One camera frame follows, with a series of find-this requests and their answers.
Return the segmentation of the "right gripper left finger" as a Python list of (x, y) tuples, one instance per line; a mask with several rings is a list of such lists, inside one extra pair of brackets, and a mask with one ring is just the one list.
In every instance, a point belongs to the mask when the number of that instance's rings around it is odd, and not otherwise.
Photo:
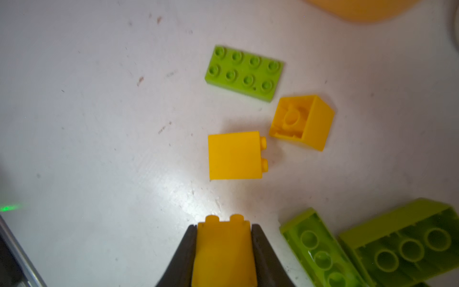
[(196, 257), (197, 226), (190, 225), (157, 287), (190, 287)]

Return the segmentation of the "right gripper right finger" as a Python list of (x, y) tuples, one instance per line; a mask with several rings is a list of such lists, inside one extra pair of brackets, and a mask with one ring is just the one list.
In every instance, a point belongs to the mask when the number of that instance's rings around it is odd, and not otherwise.
[(295, 287), (259, 224), (251, 230), (259, 287)]

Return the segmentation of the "yellow lego brick small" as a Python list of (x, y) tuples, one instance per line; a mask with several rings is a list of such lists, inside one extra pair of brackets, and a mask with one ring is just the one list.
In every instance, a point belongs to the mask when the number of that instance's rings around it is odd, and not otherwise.
[(208, 215), (197, 226), (193, 287), (256, 287), (251, 223), (234, 214), (228, 221)]

